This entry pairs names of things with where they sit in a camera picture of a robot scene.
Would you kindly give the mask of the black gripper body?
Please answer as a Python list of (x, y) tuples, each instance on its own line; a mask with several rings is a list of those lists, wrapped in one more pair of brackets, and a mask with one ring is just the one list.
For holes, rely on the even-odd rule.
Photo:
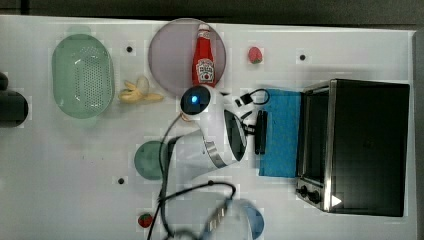
[[(241, 96), (240, 98), (235, 100), (235, 103), (238, 107), (249, 105), (253, 102), (253, 98), (251, 96)], [(247, 111), (241, 117), (241, 126), (246, 135), (254, 135), (255, 134), (255, 126), (251, 124), (246, 124), (245, 120), (253, 113), (252, 110)]]

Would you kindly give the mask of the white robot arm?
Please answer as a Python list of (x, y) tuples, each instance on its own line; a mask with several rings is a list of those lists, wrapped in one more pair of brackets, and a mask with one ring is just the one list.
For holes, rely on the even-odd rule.
[(221, 92), (208, 85), (189, 88), (180, 111), (198, 129), (169, 142), (170, 176), (179, 184), (240, 162), (247, 149), (242, 120)]

